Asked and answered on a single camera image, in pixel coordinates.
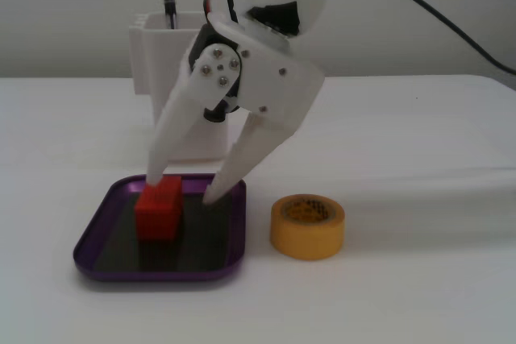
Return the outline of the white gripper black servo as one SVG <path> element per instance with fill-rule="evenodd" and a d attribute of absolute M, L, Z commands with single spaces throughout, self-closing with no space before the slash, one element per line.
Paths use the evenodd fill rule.
<path fill-rule="evenodd" d="M 146 183 L 158 185 L 173 150 L 239 82 L 235 104 L 251 113 L 206 188 L 203 203 L 211 205 L 299 128 L 324 74 L 295 58 L 287 38 L 260 23 L 239 25 L 214 12 L 208 21 L 226 41 L 205 48 L 193 64 L 188 55 L 181 61 L 149 147 Z"/>

